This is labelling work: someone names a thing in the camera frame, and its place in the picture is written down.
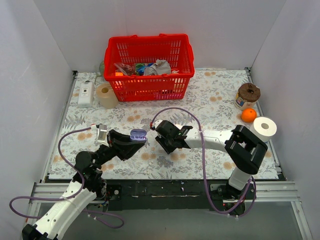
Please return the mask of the purple earbud charging case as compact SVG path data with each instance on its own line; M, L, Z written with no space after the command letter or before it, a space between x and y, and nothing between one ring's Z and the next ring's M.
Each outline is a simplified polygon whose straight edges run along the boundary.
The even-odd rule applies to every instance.
M147 140L147 132L144 129L132 129L130 131L130 140L132 142L145 142Z

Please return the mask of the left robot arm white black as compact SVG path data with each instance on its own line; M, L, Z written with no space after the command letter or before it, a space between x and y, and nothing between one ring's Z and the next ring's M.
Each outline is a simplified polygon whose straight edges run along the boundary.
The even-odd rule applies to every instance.
M118 157L125 161L140 150L147 141L147 132L133 129L129 135L114 129L98 128L96 151L81 151L75 157L77 173L67 189L47 213L34 224L27 224L22 230L24 240L61 240L81 212L94 200L108 203L115 193L102 178L102 166Z

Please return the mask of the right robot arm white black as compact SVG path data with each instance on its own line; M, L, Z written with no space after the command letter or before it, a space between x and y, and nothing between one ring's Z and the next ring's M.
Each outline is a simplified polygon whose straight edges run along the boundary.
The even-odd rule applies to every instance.
M151 124L157 132L155 140L167 154L176 149L205 148L227 153L235 169L226 184L227 195L237 199L245 192L245 185L259 171L268 146L243 125L233 130L200 131L192 126L178 125L168 120L157 120Z

